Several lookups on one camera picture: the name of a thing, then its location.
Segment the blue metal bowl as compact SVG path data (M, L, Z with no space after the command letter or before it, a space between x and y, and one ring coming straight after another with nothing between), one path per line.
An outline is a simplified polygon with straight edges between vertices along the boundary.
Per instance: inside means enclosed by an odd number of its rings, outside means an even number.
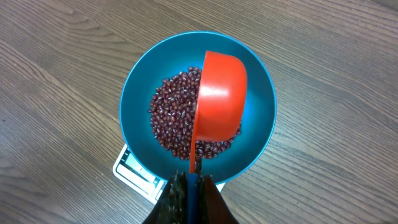
M277 117L272 78L261 59L242 42L217 32L192 31L173 35L149 49L126 78L119 104L123 138L132 155L154 176L167 180L188 161L173 157L154 138L147 112L162 80L189 66L202 67L207 50L237 57L246 67L248 90L242 131L231 147L214 159L202 161L202 171L217 184L230 181L250 168L271 139Z

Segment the red beans in bowl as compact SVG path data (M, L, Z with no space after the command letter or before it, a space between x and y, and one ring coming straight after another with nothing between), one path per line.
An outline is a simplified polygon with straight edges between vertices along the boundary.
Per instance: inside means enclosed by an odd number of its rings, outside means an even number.
M181 160L190 159L202 70L189 67L162 80L150 102L150 126L159 144Z

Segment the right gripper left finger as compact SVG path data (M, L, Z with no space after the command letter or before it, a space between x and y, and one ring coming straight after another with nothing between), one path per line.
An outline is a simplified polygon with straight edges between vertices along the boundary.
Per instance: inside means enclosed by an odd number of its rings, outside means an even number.
M155 207L143 224L184 224L187 206L187 176L176 171L168 180Z

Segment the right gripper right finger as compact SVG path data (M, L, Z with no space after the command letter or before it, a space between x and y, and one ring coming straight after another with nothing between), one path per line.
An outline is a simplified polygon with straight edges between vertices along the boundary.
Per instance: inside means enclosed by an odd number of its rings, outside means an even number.
M197 223L200 224L238 224L239 222L217 189L210 175L201 173L201 160L197 160L198 210Z

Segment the red measuring scoop blue handle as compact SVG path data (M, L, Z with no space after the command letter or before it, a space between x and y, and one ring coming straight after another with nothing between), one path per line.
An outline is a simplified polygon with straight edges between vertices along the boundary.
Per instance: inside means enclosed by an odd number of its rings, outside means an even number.
M243 116L246 92L247 75L242 61L232 55L206 51L190 146L187 223L197 222L195 144L199 140L225 141L236 133Z

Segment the white digital kitchen scale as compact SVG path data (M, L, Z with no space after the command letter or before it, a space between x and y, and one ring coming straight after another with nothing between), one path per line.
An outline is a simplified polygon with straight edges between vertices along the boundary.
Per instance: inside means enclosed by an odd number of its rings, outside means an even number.
M113 165L113 174L153 204L157 203L166 186L165 181L138 163L126 144Z

